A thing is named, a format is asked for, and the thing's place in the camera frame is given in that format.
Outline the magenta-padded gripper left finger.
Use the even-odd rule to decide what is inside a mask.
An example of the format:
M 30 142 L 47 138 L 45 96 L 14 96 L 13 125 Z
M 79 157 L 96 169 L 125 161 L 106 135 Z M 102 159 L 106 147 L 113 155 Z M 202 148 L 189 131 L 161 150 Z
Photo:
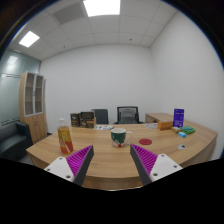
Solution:
M 67 158 L 58 157 L 45 168 L 45 171 L 82 186 L 93 156 L 94 148 L 90 145 Z

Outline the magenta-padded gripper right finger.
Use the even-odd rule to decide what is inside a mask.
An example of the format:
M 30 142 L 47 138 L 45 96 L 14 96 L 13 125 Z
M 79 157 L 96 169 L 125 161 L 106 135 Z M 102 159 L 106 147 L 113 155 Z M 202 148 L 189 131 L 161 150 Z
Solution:
M 138 145 L 130 145 L 130 154 L 143 185 L 148 185 L 182 169 L 166 154 L 156 155 Z

